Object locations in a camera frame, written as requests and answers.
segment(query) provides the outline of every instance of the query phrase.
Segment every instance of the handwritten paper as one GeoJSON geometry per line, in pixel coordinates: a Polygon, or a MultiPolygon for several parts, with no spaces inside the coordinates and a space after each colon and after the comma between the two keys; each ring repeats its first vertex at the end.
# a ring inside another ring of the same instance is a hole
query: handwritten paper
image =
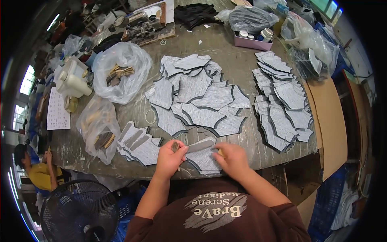
{"type": "Polygon", "coordinates": [[[63,97],[56,88],[51,88],[47,112],[47,130],[70,129],[70,113],[63,106],[63,97]]]}

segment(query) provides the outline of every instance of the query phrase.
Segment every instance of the fluorescent light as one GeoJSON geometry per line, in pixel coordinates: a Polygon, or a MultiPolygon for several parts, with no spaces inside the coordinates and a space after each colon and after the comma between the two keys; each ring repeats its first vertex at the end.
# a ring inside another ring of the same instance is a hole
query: fluorescent light
{"type": "Polygon", "coordinates": [[[30,232],[30,234],[32,235],[32,237],[33,237],[37,242],[39,242],[39,240],[38,240],[38,238],[36,237],[35,233],[28,227],[27,222],[26,222],[26,220],[24,219],[23,214],[20,214],[20,215],[22,216],[22,219],[23,219],[23,221],[24,221],[24,224],[26,225],[26,227],[27,227],[27,229],[29,230],[29,232],[30,232]]]}
{"type": "Polygon", "coordinates": [[[19,200],[19,196],[17,194],[16,187],[15,187],[15,180],[14,180],[14,174],[12,172],[12,167],[10,167],[9,170],[11,171],[11,178],[12,178],[12,185],[14,187],[14,192],[15,192],[15,195],[16,195],[17,199],[19,200]]]}
{"type": "Polygon", "coordinates": [[[14,199],[15,199],[15,203],[16,203],[17,209],[19,209],[19,211],[20,211],[19,204],[17,203],[14,190],[12,189],[11,175],[9,174],[9,172],[8,172],[8,179],[9,179],[9,185],[11,186],[12,194],[14,195],[14,199]]]}
{"type": "Polygon", "coordinates": [[[55,20],[59,17],[59,14],[57,14],[57,16],[54,18],[54,20],[52,20],[50,26],[47,28],[47,31],[51,28],[51,26],[55,23],[55,20]]]}

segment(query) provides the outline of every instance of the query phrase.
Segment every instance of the electric fan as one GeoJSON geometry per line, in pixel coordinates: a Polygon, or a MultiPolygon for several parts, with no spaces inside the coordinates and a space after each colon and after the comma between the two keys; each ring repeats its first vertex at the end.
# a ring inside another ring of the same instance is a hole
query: electric fan
{"type": "Polygon", "coordinates": [[[108,242],[115,233],[119,210],[104,185],[74,180],[49,194],[40,217],[49,242],[108,242]]]}

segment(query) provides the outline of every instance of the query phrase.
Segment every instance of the wire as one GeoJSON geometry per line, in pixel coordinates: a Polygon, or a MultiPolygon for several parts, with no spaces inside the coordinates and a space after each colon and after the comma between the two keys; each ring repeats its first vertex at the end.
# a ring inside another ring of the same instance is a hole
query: wire
{"type": "Polygon", "coordinates": [[[371,73],[369,76],[353,76],[353,77],[358,77],[358,78],[369,78],[370,76],[372,76],[373,73],[371,73]]]}

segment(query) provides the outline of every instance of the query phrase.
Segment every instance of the paper sheet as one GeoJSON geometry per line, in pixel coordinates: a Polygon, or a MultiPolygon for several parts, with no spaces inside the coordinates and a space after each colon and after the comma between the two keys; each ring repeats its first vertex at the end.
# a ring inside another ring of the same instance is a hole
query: paper sheet
{"type": "Polygon", "coordinates": [[[47,111],[47,130],[70,129],[70,113],[63,107],[63,97],[51,88],[47,111]]]}
{"type": "Polygon", "coordinates": [[[175,14],[173,12],[173,9],[175,7],[174,7],[173,0],[164,0],[164,1],[159,1],[159,2],[153,3],[153,4],[149,4],[148,6],[141,7],[139,9],[134,10],[134,13],[137,12],[137,11],[143,10],[143,9],[147,9],[147,8],[149,8],[151,6],[160,4],[162,2],[165,2],[165,4],[166,4],[166,6],[165,6],[165,10],[166,10],[165,23],[169,24],[169,23],[174,22],[175,21],[175,14]]]}

